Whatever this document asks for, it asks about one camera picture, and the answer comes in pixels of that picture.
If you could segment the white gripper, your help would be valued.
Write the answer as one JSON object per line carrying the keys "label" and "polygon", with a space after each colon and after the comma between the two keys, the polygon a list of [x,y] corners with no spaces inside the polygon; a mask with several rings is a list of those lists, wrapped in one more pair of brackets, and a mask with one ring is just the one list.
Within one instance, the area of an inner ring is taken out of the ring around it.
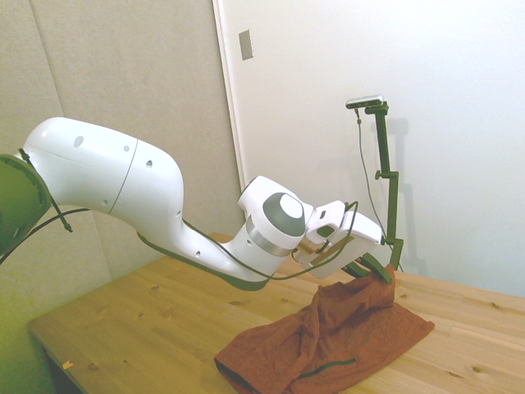
{"label": "white gripper", "polygon": [[[371,271],[391,284],[392,277],[386,268],[367,253],[380,242],[380,226],[361,213],[336,216],[331,213],[316,213],[294,251],[294,260],[321,279],[345,266],[345,272],[354,278],[366,277]],[[370,271],[352,263],[359,257],[359,263]]]}

